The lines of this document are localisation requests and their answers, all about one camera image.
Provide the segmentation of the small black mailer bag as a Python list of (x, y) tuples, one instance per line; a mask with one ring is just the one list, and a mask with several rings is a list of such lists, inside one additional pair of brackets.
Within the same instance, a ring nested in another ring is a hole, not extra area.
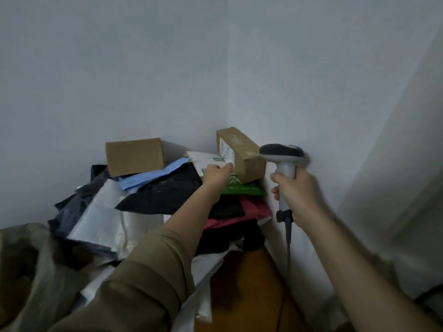
[(219, 200), (211, 208), (208, 219), (219, 221), (243, 216), (245, 216), (245, 210), (239, 196), (221, 195)]

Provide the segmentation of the plain cardboard box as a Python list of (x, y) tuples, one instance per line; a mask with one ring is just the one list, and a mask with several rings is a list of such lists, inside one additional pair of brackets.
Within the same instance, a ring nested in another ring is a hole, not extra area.
[(164, 168), (161, 138), (106, 142), (105, 153), (110, 176), (114, 178)]

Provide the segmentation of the olive green sack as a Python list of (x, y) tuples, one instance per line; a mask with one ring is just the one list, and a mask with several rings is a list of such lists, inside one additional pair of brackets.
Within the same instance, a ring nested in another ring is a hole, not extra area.
[(112, 261), (41, 223), (0, 229), (0, 332), (47, 332)]

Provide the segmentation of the large black mailer bag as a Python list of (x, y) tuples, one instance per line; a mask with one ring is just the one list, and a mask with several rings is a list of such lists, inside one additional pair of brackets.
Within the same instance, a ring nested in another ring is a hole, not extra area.
[(128, 195), (115, 209), (146, 215), (173, 215), (201, 185), (194, 165), (187, 162)]

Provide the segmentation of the white and green mailer bag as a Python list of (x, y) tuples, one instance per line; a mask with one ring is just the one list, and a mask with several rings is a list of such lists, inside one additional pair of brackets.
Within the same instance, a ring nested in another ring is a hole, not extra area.
[[(225, 162), (219, 154), (187, 151), (186, 155), (190, 158), (201, 181), (203, 181), (204, 169), (209, 163), (221, 164)], [(257, 182), (242, 183), (239, 177), (232, 172), (229, 183), (223, 189), (222, 195), (264, 196), (265, 192)]]

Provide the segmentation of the red mailer bag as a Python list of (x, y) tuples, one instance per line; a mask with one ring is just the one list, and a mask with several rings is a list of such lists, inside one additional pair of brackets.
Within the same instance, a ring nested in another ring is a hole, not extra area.
[(227, 219), (216, 220), (208, 219), (205, 230), (223, 228), (232, 224), (241, 223), (250, 219), (255, 219), (258, 224), (263, 224), (272, 219), (272, 211), (261, 196), (236, 195), (245, 215), (242, 217), (230, 217)]

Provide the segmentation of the long white plastic bag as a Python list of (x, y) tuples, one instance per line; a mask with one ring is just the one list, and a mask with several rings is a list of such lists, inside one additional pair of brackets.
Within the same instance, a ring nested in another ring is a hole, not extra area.
[(198, 255), (192, 260), (195, 293), (182, 305), (171, 332), (195, 332), (195, 322), (212, 322), (210, 279), (222, 266), (229, 251)]

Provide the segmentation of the person's left forearm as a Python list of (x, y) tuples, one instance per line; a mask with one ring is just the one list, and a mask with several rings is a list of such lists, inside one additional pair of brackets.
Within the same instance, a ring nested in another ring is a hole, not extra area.
[(195, 291), (191, 262), (222, 189), (203, 183), (160, 229), (138, 242), (86, 307), (48, 332), (169, 332)]

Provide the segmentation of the person's right hand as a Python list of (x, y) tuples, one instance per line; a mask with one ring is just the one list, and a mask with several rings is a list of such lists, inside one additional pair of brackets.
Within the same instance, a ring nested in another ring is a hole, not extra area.
[(274, 172), (270, 179), (277, 184), (271, 189), (274, 198), (287, 203), (296, 225), (308, 236), (332, 218), (316, 177), (307, 169), (297, 167), (294, 178)]

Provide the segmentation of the labelled cardboard box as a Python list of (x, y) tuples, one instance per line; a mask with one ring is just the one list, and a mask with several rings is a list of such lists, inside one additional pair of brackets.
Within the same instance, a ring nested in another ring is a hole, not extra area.
[(242, 183), (260, 180), (265, 175), (266, 160), (260, 147), (235, 127), (216, 132), (217, 150), (225, 162), (233, 164), (233, 173)]

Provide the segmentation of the blue mailer bag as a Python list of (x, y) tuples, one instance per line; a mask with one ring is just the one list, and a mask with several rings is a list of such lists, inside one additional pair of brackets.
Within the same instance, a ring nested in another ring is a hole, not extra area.
[(139, 188), (145, 184), (148, 184), (158, 178), (162, 178), (166, 175), (169, 175), (173, 173), (175, 170), (182, 167), (185, 163), (188, 163), (190, 161), (189, 157), (182, 157), (171, 164), (169, 164), (164, 169), (158, 169), (150, 172), (143, 172), (143, 173), (137, 173), (134, 175), (131, 175), (129, 177), (119, 177), (118, 182), (120, 184), (120, 187), (124, 191), (128, 191), (134, 188)]

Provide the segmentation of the person's right forearm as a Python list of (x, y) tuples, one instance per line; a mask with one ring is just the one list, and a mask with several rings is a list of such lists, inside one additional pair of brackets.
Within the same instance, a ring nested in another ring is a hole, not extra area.
[(324, 212), (301, 222), (356, 332), (443, 332)]

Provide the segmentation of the grey barcode scanner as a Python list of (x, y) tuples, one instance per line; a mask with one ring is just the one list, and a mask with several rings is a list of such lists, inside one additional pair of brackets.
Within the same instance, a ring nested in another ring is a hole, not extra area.
[[(282, 145), (278, 143), (266, 144), (259, 148), (259, 154), (266, 161), (276, 164), (276, 171), (290, 179), (296, 177), (297, 166), (304, 159), (304, 151), (295, 145)], [(283, 195), (280, 195), (279, 210), (276, 220), (291, 224), (293, 222), (292, 212), (287, 205)]]

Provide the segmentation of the black plastic mailer bag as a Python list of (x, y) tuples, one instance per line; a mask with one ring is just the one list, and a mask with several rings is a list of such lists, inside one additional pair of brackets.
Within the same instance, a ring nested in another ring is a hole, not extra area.
[(205, 229), (195, 256), (218, 254), (235, 245), (242, 251), (256, 251), (264, 246), (265, 237), (256, 219), (230, 224), (220, 228)]

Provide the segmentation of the person's left hand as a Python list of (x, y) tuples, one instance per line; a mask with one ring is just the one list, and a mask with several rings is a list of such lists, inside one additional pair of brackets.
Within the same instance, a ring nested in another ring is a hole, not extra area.
[(230, 180), (231, 173), (204, 173), (202, 189), (210, 196), (218, 199)]

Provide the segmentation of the dark grey mailer bag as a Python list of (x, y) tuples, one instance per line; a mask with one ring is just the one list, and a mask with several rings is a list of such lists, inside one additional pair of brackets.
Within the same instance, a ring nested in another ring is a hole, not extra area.
[(77, 188), (73, 195), (54, 205), (58, 213), (53, 219), (47, 221), (49, 231), (59, 241), (65, 241), (68, 246), (74, 246), (75, 242), (67, 237), (86, 208), (103, 187), (106, 180), (113, 180), (106, 165), (92, 165), (90, 174), (90, 182), (88, 184)]

